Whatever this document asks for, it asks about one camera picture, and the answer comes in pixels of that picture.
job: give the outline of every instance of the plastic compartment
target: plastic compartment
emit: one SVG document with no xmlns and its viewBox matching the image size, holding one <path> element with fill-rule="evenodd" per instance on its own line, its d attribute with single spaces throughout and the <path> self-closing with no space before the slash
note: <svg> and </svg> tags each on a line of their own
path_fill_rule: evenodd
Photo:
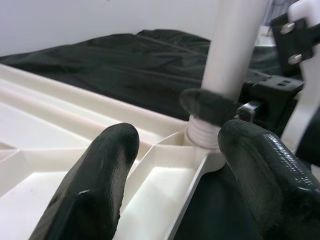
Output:
<svg viewBox="0 0 320 240">
<path fill-rule="evenodd" d="M 0 65 L 0 239 L 28 239 L 90 142 L 121 122 L 137 128 L 140 148 L 114 239 L 171 239 L 221 154 L 185 146 L 184 121 Z"/>
</svg>

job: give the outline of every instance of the white pole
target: white pole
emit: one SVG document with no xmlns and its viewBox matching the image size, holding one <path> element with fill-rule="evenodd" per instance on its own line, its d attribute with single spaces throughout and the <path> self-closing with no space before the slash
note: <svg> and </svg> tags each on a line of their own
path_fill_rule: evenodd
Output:
<svg viewBox="0 0 320 240">
<path fill-rule="evenodd" d="M 221 0 L 201 88 L 237 100 L 269 0 Z M 218 147 L 219 128 L 190 117 L 186 136 L 207 149 Z"/>
</svg>

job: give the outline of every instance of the white wall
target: white wall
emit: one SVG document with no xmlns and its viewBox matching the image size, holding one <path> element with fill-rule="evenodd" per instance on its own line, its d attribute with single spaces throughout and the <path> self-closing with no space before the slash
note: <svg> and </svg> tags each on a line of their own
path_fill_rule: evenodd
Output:
<svg viewBox="0 0 320 240">
<path fill-rule="evenodd" d="M 210 39 L 219 1 L 0 0 L 0 56 L 143 29 Z"/>
</svg>

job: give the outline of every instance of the black fabric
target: black fabric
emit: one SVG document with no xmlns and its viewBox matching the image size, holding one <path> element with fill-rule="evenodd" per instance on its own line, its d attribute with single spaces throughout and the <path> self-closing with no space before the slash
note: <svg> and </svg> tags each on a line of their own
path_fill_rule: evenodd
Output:
<svg viewBox="0 0 320 240">
<path fill-rule="evenodd" d="M 0 57 L 0 63 L 187 120 L 179 94 L 199 88 L 210 41 L 175 30 L 115 34 Z M 276 51 L 256 47 L 251 67 L 279 74 Z"/>
<path fill-rule="evenodd" d="M 187 120 L 179 94 L 199 88 L 210 42 L 175 30 L 116 34 L 0 57 L 0 63 Z M 281 74 L 276 50 L 256 47 L 250 67 Z M 256 240 L 228 166 L 203 176 L 175 239 Z"/>
<path fill-rule="evenodd" d="M 320 167 L 320 109 L 314 114 L 296 151 L 298 158 Z"/>
</svg>

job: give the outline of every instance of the metal screw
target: metal screw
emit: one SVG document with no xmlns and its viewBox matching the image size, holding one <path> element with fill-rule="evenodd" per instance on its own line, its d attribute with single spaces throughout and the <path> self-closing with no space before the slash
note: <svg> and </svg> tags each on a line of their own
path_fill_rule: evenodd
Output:
<svg viewBox="0 0 320 240">
<path fill-rule="evenodd" d="M 288 59 L 288 63 L 290 65 L 295 65 L 295 64 L 298 64 L 302 61 L 302 55 L 301 54 L 295 54 L 295 55 L 292 55 L 291 57 L 289 57 Z"/>
<path fill-rule="evenodd" d="M 289 23 L 287 23 L 287 24 L 285 24 L 285 25 L 283 25 L 282 27 L 281 27 L 281 30 L 280 30 L 280 33 L 281 34 L 288 34 L 288 33 L 290 33 L 293 29 L 295 29 L 295 23 L 294 22 L 289 22 Z"/>
</svg>

